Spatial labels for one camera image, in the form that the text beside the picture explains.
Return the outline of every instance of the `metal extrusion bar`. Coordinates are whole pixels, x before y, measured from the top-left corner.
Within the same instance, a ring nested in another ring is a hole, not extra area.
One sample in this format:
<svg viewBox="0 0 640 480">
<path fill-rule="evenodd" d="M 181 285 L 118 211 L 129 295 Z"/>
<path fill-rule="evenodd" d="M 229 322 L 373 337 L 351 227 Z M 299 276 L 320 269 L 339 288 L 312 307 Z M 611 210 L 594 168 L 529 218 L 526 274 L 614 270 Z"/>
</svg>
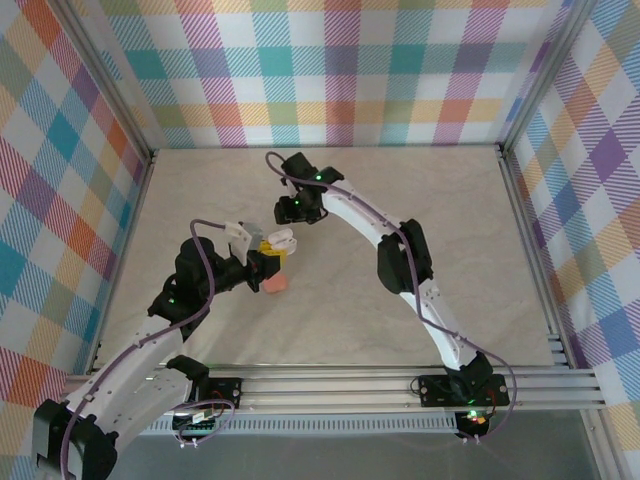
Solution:
<svg viewBox="0 0 640 480">
<path fill-rule="evenodd" d="M 519 410 L 590 410 L 604 406 L 591 370 L 558 367 L 515 367 Z M 507 386 L 512 380 L 505 369 Z M 423 408 L 409 384 L 419 375 L 442 374 L 439 368 L 225 366 L 216 377 L 241 377 L 240 414 L 354 414 L 453 411 Z M 88 377 L 69 377 L 66 392 Z"/>
<path fill-rule="evenodd" d="M 142 212 L 142 205 L 144 204 L 144 199 L 147 195 L 147 191 L 149 190 L 149 183 L 151 182 L 151 176 L 153 175 L 154 163 L 151 163 L 146 166 L 145 172 L 143 174 L 142 180 L 140 182 L 140 192 L 138 193 L 138 198 L 136 200 L 136 205 L 133 210 L 133 215 L 131 216 L 131 221 L 129 223 L 129 228 L 126 233 L 126 237 L 124 239 L 124 244 L 122 247 L 122 252 L 120 256 L 116 260 L 116 264 L 114 267 L 114 275 L 113 282 L 111 282 L 111 286 L 109 287 L 109 293 L 107 294 L 107 302 L 105 307 L 102 309 L 102 314 L 100 319 L 98 320 L 98 327 L 96 335 L 94 335 L 93 340 L 91 342 L 91 346 L 89 347 L 89 356 L 87 357 L 87 362 L 84 366 L 84 371 L 89 373 L 92 371 L 93 363 L 97 358 L 98 348 L 100 347 L 100 339 L 102 338 L 102 333 L 104 331 L 105 325 L 107 324 L 107 317 L 109 315 L 109 311 L 111 310 L 111 304 L 113 302 L 113 294 L 116 291 L 118 284 L 120 283 L 120 278 L 122 277 L 123 265 L 127 260 L 127 255 L 129 254 L 129 245 L 131 244 L 131 239 L 133 238 L 133 234 L 138 226 L 138 219 L 140 218 L 140 213 Z"/>
<path fill-rule="evenodd" d="M 540 102 L 553 84 L 556 75 L 560 71 L 564 60 L 567 58 L 573 46 L 573 42 L 589 19 L 589 15 L 597 1 L 598 0 L 580 0 L 574 2 L 562 31 L 551 44 L 549 53 L 543 65 L 540 67 L 540 72 L 505 137 L 504 149 L 506 152 L 513 150 L 529 125 L 529 122 L 531 122 L 538 105 L 540 105 Z"/>
<path fill-rule="evenodd" d="M 111 107 L 123 130 L 132 141 L 138 155 L 144 158 L 147 164 L 150 163 L 152 149 L 129 107 L 120 95 L 118 87 L 104 65 L 100 53 L 82 26 L 78 14 L 68 0 L 48 0 L 48 3 L 62 28 L 69 35 L 71 42 L 78 51 L 87 70 L 91 73 L 98 89 L 105 97 L 107 104 Z"/>
<path fill-rule="evenodd" d="M 516 224 L 518 225 L 520 239 L 522 241 L 525 255 L 533 276 L 533 281 L 538 292 L 538 298 L 540 299 L 542 309 L 545 312 L 547 325 L 553 334 L 559 335 L 560 342 L 564 346 L 564 354 L 566 355 L 568 365 L 571 367 L 577 367 L 577 360 L 575 353 L 571 349 L 569 335 L 563 328 L 562 322 L 560 321 L 558 306 L 545 274 L 535 235 L 524 208 L 524 202 L 517 188 L 517 182 L 511 166 L 511 162 L 517 161 L 517 159 L 513 153 L 507 157 L 503 150 L 499 150 L 497 155 L 502 179 L 507 190 L 507 195 L 516 219 Z"/>
</svg>

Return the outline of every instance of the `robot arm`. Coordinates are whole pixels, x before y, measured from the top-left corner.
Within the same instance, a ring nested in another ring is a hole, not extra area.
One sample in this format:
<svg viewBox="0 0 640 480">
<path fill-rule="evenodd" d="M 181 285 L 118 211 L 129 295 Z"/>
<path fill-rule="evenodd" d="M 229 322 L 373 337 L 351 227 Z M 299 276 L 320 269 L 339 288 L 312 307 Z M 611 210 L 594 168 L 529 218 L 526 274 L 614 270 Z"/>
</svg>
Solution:
<svg viewBox="0 0 640 480">
<path fill-rule="evenodd" d="M 365 200 L 347 180 L 338 180 L 334 185 Z M 335 191 L 329 190 L 322 194 L 322 205 L 327 212 L 337 215 L 354 227 L 369 240 L 375 248 L 378 248 L 378 245 L 383 242 L 385 238 L 390 238 L 394 235 L 389 224 L 395 225 L 398 228 L 401 227 L 400 220 L 390 215 L 385 215 L 387 223 L 383 223 L 356 204 L 352 199 Z M 400 296 L 415 310 L 416 298 L 413 292 L 400 292 Z M 456 318 L 440 295 L 436 281 L 433 280 L 433 278 L 427 278 L 420 284 L 420 302 L 421 310 L 426 318 L 454 332 L 460 331 Z M 460 367 L 471 363 L 475 358 L 475 352 L 460 340 L 456 340 L 426 323 L 423 323 L 423 325 L 433 338 L 442 357 L 442 361 L 448 368 L 460 370 Z"/>
<path fill-rule="evenodd" d="M 339 216 L 377 249 L 378 278 L 385 288 L 400 295 L 417 310 L 418 299 L 411 275 L 411 268 L 415 268 L 420 311 L 423 318 L 431 323 L 423 322 L 423 325 L 440 352 L 449 376 L 450 389 L 459 400 L 474 399 L 492 377 L 504 383 L 504 378 L 493 375 L 493 368 L 485 355 L 462 341 L 458 322 L 434 280 L 431 255 L 417 221 L 411 219 L 402 222 L 383 213 L 358 194 L 340 172 L 333 167 L 319 171 L 302 153 L 283 161 L 281 168 L 284 175 L 269 166 L 282 176 L 282 183 L 289 189 L 289 195 L 280 197 L 275 205 L 274 214 L 278 224 L 314 224 L 329 213 Z M 398 231 L 411 247 L 411 259 Z"/>
<path fill-rule="evenodd" d="M 260 230 L 251 224 L 228 223 L 225 232 L 231 236 L 228 258 L 218 255 L 209 239 L 198 238 L 214 272 L 216 294 L 241 283 L 257 292 L 263 280 L 280 270 L 279 249 L 267 248 L 272 245 L 265 244 Z M 287 238 L 286 232 L 278 233 L 279 246 L 292 253 L 295 240 Z M 160 362 L 180 349 L 209 312 L 206 309 L 191 323 L 157 336 L 207 305 L 209 279 L 194 239 L 182 244 L 175 266 L 176 273 L 164 283 L 129 344 L 66 401 L 45 400 L 36 410 L 32 456 L 40 469 L 60 477 L 63 435 L 71 428 L 68 471 L 78 480 L 106 479 L 118 452 L 150 423 L 184 402 L 213 398 L 209 369 L 182 355 L 169 360 L 153 381 L 145 381 Z M 70 425 L 75 414 L 77 420 Z"/>
</svg>

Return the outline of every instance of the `table surface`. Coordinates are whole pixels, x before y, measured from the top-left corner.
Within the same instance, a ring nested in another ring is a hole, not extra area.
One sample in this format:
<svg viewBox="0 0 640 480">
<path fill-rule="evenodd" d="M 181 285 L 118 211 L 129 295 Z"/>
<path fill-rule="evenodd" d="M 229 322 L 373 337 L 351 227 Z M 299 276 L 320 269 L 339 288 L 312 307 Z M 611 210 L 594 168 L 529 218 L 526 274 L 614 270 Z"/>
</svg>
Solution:
<svg viewBox="0 0 640 480">
<path fill-rule="evenodd" d="M 297 149 L 279 150 L 288 156 Z M 97 364 L 121 348 L 174 271 L 189 222 L 250 221 L 278 230 L 285 189 L 262 149 L 163 150 L 116 288 Z M 514 365 L 553 363 L 547 327 L 491 147 L 304 149 L 378 207 L 417 219 L 435 278 L 469 338 Z M 217 296 L 183 347 L 208 364 L 439 365 L 412 309 L 376 275 L 375 249 L 330 216 L 293 227 L 290 285 L 275 295 L 241 285 Z M 224 236 L 200 227 L 218 252 Z"/>
</svg>

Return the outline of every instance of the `colorful plaid backdrop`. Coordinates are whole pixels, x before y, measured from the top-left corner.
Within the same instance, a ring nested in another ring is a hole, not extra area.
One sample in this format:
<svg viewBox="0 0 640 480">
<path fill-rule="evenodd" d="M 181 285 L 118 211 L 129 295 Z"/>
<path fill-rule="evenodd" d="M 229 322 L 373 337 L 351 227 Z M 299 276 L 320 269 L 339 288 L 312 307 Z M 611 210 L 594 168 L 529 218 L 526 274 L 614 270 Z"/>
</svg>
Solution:
<svg viewBox="0 0 640 480">
<path fill-rule="evenodd" d="M 640 478 L 640 1 L 601 0 L 516 148 L 581 366 Z"/>
<path fill-rule="evenodd" d="M 154 146 L 493 143 L 572 0 L 75 0 Z"/>
<path fill-rule="evenodd" d="M 0 478 L 80 373 L 143 163 L 45 0 L 0 4 Z"/>
</svg>

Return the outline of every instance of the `pink object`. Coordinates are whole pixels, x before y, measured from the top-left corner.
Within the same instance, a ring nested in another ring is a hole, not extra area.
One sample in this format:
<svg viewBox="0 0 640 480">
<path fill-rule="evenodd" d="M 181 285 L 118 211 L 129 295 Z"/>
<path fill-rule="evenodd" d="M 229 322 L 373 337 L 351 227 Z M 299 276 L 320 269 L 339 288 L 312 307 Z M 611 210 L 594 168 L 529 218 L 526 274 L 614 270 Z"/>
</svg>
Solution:
<svg viewBox="0 0 640 480">
<path fill-rule="evenodd" d="M 267 293 L 278 293 L 287 289 L 289 281 L 284 273 L 278 272 L 273 277 L 264 280 L 262 286 Z"/>
</svg>

